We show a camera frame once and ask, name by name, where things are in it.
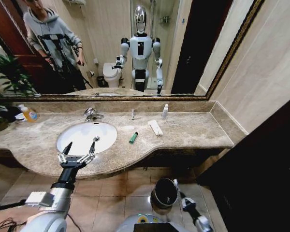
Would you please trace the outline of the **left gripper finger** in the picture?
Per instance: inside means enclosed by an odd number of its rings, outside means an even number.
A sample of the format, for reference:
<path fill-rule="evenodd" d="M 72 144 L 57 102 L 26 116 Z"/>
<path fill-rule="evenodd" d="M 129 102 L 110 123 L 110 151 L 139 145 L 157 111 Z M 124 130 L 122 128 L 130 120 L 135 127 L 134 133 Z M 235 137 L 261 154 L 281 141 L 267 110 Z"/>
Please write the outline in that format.
<path fill-rule="evenodd" d="M 72 142 L 70 142 L 64 149 L 62 152 L 59 152 L 58 153 L 58 160 L 59 160 L 59 163 L 60 164 L 63 164 L 63 163 L 67 163 L 67 155 L 72 147 Z"/>
<path fill-rule="evenodd" d="M 89 164 L 95 158 L 95 141 L 92 142 L 89 152 L 79 159 L 79 163 Z"/>

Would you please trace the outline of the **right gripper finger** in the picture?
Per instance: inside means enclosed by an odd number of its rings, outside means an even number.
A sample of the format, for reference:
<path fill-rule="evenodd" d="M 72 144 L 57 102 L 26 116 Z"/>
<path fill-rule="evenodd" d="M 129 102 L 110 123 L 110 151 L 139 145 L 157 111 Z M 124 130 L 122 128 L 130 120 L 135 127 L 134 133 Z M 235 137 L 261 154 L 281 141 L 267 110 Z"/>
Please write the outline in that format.
<path fill-rule="evenodd" d="M 185 198 L 185 194 L 181 191 L 180 187 L 179 187 L 179 183 L 177 179 L 173 180 L 174 185 L 176 186 L 177 192 L 178 192 L 178 196 L 183 199 Z"/>

